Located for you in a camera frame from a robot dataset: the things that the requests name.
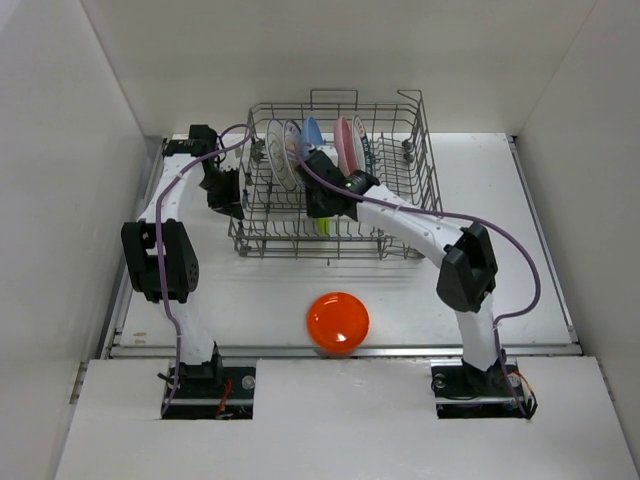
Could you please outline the white patterned plate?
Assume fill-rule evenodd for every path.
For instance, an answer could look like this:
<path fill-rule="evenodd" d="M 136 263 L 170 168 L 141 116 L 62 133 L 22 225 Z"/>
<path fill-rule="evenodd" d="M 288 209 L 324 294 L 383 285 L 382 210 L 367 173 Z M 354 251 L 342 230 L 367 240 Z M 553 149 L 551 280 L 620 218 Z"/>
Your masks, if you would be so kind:
<path fill-rule="evenodd" d="M 298 190 L 298 182 L 285 154 L 283 124 L 279 120 L 271 119 L 268 122 L 265 142 L 267 159 L 277 183 L 287 192 Z"/>

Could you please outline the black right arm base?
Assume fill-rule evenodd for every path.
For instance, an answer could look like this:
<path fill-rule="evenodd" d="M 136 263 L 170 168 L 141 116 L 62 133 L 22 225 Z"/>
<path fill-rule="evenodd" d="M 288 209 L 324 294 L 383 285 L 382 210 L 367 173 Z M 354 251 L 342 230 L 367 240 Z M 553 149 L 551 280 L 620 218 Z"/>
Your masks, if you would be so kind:
<path fill-rule="evenodd" d="M 499 364 L 488 372 L 466 365 L 433 365 L 431 389 L 439 419 L 530 420 L 538 401 L 516 363 L 507 363 L 507 376 Z"/>

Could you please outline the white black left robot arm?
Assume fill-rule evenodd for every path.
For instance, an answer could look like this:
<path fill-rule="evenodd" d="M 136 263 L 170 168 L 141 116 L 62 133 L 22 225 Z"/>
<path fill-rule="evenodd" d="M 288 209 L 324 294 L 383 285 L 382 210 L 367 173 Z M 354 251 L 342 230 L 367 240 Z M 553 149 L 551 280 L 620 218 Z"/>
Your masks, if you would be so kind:
<path fill-rule="evenodd" d="M 223 164 L 226 146 L 206 124 L 189 127 L 185 139 L 164 146 L 163 166 L 152 198 L 137 220 L 123 224 L 121 241 L 133 290 L 157 304 L 176 335 L 174 372 L 165 380 L 174 388 L 189 384 L 201 396 L 217 394 L 224 373 L 215 366 L 215 343 L 187 306 L 199 283 L 199 262 L 185 219 L 195 194 L 206 193 L 217 214 L 244 218 L 240 174 Z"/>

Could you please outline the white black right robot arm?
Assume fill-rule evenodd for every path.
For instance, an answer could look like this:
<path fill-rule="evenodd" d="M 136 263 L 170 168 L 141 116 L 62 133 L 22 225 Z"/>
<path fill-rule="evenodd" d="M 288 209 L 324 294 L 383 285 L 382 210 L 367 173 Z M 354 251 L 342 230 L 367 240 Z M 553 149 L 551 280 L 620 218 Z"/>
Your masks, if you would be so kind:
<path fill-rule="evenodd" d="M 382 230 L 417 250 L 438 269 L 436 293 L 455 313 L 463 346 L 463 381 L 477 394 L 500 379 L 492 293 L 497 262 L 488 231 L 478 222 L 452 224 L 394 194 L 364 171 L 346 177 L 320 150 L 296 170 L 329 213 Z"/>

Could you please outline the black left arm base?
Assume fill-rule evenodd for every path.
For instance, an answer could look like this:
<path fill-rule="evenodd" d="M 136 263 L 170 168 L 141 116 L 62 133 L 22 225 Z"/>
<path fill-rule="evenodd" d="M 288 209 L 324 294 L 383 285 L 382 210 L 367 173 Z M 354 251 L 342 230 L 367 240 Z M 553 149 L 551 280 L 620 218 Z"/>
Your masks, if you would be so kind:
<path fill-rule="evenodd" d="M 167 383 L 160 407 L 163 420 L 251 420 L 257 375 L 254 365 L 180 364 L 179 386 L 172 397 L 174 370 L 159 377 Z"/>

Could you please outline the orange plastic plate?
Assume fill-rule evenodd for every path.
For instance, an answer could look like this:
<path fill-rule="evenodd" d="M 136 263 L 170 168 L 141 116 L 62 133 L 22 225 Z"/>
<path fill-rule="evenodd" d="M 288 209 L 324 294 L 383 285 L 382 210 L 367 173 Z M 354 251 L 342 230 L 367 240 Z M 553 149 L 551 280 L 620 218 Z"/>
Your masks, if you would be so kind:
<path fill-rule="evenodd" d="M 321 355 L 349 356 L 366 340 L 370 315 L 356 296 L 329 292 L 318 297 L 306 316 L 307 332 Z"/>

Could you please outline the lime green plastic plate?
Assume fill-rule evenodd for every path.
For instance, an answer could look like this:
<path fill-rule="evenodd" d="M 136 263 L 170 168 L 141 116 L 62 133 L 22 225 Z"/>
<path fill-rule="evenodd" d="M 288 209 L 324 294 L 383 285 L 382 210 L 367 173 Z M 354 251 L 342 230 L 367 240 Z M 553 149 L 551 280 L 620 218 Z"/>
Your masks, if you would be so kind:
<path fill-rule="evenodd" d="M 320 236 L 328 238 L 331 236 L 331 218 L 319 217 L 315 218 L 315 227 Z"/>

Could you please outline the white plate colourful print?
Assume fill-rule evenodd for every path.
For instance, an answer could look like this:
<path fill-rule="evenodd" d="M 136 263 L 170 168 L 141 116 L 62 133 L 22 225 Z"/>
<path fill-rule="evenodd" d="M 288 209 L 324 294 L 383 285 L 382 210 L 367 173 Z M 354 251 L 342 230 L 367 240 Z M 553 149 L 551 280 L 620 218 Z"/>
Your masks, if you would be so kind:
<path fill-rule="evenodd" d="M 304 190 L 306 187 L 304 179 L 297 170 L 301 158 L 301 148 L 303 146 L 301 128 L 292 119 L 287 119 L 284 122 L 283 142 L 287 166 L 289 167 L 293 180 L 300 190 Z"/>

